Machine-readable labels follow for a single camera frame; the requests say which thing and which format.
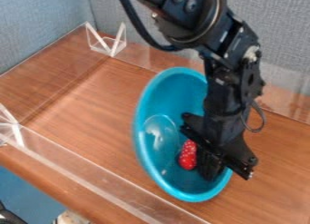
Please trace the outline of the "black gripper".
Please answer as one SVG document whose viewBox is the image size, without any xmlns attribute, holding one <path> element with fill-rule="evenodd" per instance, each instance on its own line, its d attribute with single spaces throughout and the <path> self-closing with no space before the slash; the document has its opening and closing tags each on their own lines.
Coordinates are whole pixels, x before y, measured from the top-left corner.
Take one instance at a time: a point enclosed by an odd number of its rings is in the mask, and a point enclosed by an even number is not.
<svg viewBox="0 0 310 224">
<path fill-rule="evenodd" d="M 224 168 L 230 168 L 244 180 L 252 176 L 258 158 L 250 149 L 243 132 L 250 110 L 235 115 L 201 116 L 184 112 L 180 132 L 197 144 L 196 166 L 201 177 L 214 181 Z"/>
</svg>

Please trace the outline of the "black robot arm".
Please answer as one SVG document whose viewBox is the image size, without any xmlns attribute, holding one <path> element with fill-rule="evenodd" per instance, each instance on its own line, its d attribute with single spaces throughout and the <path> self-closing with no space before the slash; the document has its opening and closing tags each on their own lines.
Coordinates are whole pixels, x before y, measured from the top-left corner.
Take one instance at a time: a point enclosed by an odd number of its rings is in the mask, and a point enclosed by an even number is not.
<svg viewBox="0 0 310 224">
<path fill-rule="evenodd" d="M 262 51 L 255 32 L 226 0 L 139 0 L 156 14 L 156 24 L 177 49 L 193 49 L 204 62 L 207 95 L 203 115 L 181 114 L 180 131 L 197 144 L 197 172 L 214 180 L 223 169 L 243 179 L 258 158 L 243 139 L 247 120 L 263 94 Z"/>
</svg>

